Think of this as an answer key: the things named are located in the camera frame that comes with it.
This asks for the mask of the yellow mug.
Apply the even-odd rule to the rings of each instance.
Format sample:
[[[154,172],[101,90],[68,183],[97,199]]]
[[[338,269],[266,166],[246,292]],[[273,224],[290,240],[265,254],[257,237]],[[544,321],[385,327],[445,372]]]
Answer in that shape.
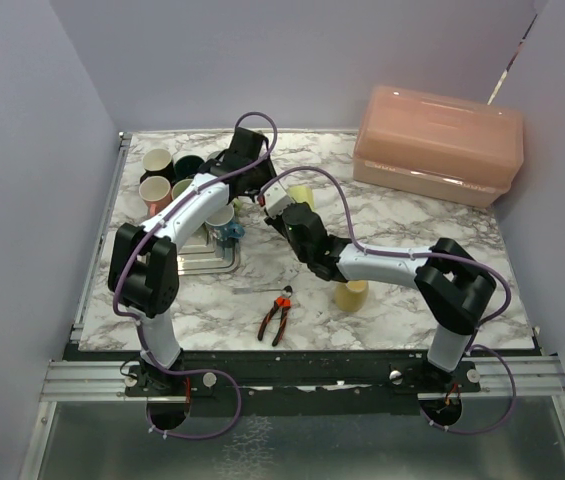
[[[369,285],[366,280],[339,283],[334,291],[334,302],[343,312],[358,312],[366,303]]]

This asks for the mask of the lime green faceted mug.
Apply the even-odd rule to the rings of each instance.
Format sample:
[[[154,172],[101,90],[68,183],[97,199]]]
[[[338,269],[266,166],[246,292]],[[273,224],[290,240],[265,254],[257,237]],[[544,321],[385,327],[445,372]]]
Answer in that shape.
[[[295,185],[287,188],[288,195],[296,203],[306,203],[311,211],[315,210],[314,195],[310,187],[305,185]]]

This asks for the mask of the dark teal mug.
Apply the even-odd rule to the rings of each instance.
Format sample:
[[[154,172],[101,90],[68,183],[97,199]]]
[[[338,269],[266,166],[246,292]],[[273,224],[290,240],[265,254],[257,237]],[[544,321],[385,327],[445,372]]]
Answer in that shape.
[[[205,161],[197,155],[185,155],[174,161],[175,182],[192,178]]]

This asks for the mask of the sage green mug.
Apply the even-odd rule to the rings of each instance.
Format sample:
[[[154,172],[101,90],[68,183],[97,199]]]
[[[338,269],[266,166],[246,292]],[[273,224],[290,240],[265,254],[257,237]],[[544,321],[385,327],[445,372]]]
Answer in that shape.
[[[178,197],[189,193],[192,190],[192,179],[184,179],[177,182],[171,189],[171,199],[176,200]]]

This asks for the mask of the blue dotted mug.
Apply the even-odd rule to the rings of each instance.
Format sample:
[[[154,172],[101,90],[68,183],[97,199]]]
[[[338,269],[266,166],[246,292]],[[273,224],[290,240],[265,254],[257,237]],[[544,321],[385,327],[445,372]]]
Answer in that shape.
[[[221,246],[240,240],[245,235],[244,227],[236,220],[232,204],[223,206],[208,217],[205,226],[209,235]]]

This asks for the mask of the black mug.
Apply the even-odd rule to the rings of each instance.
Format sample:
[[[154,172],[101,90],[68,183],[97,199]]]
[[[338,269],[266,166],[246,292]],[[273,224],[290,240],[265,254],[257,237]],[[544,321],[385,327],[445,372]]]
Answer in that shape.
[[[171,185],[176,182],[172,155],[167,149],[157,148],[148,151],[142,158],[142,167],[144,173],[140,177],[140,182],[151,177],[165,178]]]

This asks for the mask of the pink and blue mug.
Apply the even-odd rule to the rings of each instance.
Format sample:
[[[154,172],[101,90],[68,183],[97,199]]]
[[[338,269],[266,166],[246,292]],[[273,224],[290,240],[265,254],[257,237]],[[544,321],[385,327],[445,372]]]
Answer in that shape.
[[[168,179],[161,176],[152,176],[143,180],[138,192],[150,217],[158,214],[171,202],[171,184]]]

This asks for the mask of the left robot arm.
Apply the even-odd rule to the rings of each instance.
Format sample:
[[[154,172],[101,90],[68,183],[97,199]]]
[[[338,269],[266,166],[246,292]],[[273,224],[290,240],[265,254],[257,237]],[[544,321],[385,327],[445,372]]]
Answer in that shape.
[[[113,310],[134,321],[142,358],[152,365],[148,382],[161,394],[176,392],[183,380],[170,317],[179,250],[209,217],[237,196],[256,195],[273,177],[276,143],[276,135],[237,126],[229,147],[204,162],[182,194],[141,225],[125,223],[116,232],[108,277]]]

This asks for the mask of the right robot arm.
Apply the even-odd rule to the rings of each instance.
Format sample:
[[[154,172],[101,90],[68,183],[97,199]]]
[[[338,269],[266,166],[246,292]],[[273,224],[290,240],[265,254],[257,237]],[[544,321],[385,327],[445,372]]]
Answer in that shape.
[[[396,251],[356,245],[329,234],[306,203],[293,202],[265,222],[324,281],[379,282],[419,291],[437,321],[421,367],[423,383],[443,391],[456,381],[457,366],[496,288],[494,275],[457,242],[442,238],[431,247]]]

